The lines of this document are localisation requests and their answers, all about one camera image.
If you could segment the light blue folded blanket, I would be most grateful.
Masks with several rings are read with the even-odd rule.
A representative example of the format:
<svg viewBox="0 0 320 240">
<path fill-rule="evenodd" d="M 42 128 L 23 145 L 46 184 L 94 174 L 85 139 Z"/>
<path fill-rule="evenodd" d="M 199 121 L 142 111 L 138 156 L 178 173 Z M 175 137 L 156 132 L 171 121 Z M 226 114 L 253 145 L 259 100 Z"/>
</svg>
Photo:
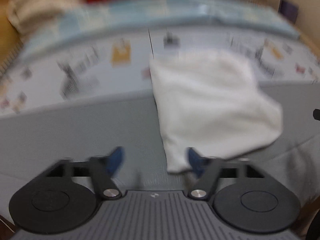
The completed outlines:
<svg viewBox="0 0 320 240">
<path fill-rule="evenodd" d="M 28 60 L 83 38 L 153 26 L 217 24 L 298 39 L 291 24 L 269 7 L 237 0 L 114 0 L 67 11 L 34 34 L 20 59 Z"/>
</svg>

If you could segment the cream folded blanket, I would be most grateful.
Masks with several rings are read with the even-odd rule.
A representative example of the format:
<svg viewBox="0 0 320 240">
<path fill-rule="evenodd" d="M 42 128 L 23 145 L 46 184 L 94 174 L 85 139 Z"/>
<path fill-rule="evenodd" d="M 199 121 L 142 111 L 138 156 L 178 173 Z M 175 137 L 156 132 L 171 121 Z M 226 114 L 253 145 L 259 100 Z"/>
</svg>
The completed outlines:
<svg viewBox="0 0 320 240">
<path fill-rule="evenodd" d="M 27 37 L 85 0 L 9 0 L 7 19 Z"/>
</svg>

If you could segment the grey printed bed sheet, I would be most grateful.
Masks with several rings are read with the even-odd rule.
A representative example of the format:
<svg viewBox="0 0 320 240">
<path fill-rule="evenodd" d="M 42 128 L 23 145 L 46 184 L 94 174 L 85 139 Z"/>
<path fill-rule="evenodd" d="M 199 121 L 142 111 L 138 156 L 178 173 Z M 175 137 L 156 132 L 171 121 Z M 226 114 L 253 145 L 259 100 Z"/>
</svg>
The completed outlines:
<svg viewBox="0 0 320 240">
<path fill-rule="evenodd" d="M 283 108 L 284 131 L 253 161 L 306 204 L 319 196 L 319 66 L 302 43 L 217 26 L 100 35 L 21 59 L 1 87 L 1 215 L 9 200 L 52 163 L 86 160 L 121 146 L 122 190 L 183 190 L 190 174 L 169 174 L 149 76 L 149 59 L 194 49 L 249 58 L 261 90 Z"/>
</svg>

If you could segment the wooden bed frame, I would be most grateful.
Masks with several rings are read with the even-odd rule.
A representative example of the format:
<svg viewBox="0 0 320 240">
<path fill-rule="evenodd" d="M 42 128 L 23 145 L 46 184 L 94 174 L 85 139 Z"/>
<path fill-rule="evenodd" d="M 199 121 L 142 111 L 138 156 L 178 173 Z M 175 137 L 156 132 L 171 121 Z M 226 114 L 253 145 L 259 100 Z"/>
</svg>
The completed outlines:
<svg viewBox="0 0 320 240">
<path fill-rule="evenodd" d="M 9 5 L 9 0 L 1 0 L 0 7 L 0 42 L 1 42 L 1 77 L 8 68 L 13 64 L 16 57 L 20 53 L 23 43 L 20 39 L 20 35 L 17 30 L 11 25 L 7 19 L 7 7 Z"/>
</svg>

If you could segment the white small shirt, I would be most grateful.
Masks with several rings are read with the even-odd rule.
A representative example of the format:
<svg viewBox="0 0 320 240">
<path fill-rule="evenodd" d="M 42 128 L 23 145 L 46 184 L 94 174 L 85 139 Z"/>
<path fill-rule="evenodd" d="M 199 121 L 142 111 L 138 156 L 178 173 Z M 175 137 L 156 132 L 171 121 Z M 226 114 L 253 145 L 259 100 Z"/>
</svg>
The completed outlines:
<svg viewBox="0 0 320 240">
<path fill-rule="evenodd" d="M 170 173 L 190 168 L 190 147 L 203 157 L 232 159 L 283 132 L 282 106 L 259 89 L 241 55 L 216 49 L 155 55 L 150 74 Z"/>
</svg>

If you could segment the dark purple board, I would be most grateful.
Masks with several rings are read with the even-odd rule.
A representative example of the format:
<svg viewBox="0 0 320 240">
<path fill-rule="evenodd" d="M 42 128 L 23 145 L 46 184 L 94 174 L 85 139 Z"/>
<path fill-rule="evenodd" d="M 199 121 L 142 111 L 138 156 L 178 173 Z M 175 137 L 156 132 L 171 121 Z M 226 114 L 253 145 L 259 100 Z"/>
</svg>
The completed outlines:
<svg viewBox="0 0 320 240">
<path fill-rule="evenodd" d="M 288 0 L 280 0 L 278 12 L 288 21 L 295 24 L 298 17 L 298 6 Z"/>
</svg>

